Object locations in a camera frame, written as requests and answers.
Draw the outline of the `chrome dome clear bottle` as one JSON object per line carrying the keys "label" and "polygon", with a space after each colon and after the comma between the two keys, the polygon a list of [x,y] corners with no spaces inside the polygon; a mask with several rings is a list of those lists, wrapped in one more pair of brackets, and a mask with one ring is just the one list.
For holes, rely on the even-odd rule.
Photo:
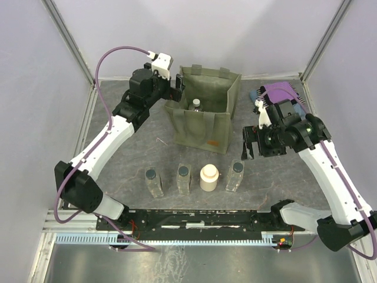
{"label": "chrome dome clear bottle", "polygon": [[192,103],[189,105],[188,109],[190,111],[197,111],[197,112],[202,112],[203,108],[201,105],[201,102],[199,99],[195,98]]}

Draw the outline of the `green canvas bag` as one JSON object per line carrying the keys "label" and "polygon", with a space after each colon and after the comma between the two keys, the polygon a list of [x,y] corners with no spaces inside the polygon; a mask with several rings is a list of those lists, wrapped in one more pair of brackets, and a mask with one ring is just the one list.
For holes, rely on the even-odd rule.
{"label": "green canvas bag", "polygon": [[[181,67],[180,74],[185,85],[180,102],[169,100],[164,105],[173,127],[173,142],[226,154],[242,75],[201,65]],[[189,110],[195,98],[200,100],[202,112]]]}

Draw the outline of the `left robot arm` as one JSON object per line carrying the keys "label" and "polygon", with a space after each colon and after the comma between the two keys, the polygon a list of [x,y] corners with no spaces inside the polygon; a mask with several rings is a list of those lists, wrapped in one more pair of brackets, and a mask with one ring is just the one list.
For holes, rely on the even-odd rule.
{"label": "left robot arm", "polygon": [[110,121],[98,136],[70,162],[59,162],[54,169],[57,198],[78,210],[109,218],[117,230],[129,226],[129,208],[107,196],[96,180],[117,149],[149,118],[150,108],[160,99],[180,101],[183,78],[176,85],[148,67],[137,69],[129,80],[129,89],[115,107]]}

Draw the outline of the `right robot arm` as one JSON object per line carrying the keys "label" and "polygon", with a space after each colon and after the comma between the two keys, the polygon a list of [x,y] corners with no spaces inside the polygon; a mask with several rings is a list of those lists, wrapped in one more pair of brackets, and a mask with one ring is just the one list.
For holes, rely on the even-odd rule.
{"label": "right robot arm", "polygon": [[272,206],[270,225],[278,231],[294,225],[314,232],[334,252],[367,235],[376,248],[376,211],[345,172],[323,121],[312,114],[301,118],[290,100],[268,107],[262,100],[254,104],[259,120],[243,128],[242,160],[254,159],[253,143],[263,157],[284,155],[291,148],[314,175],[330,207],[317,210],[283,200]]}

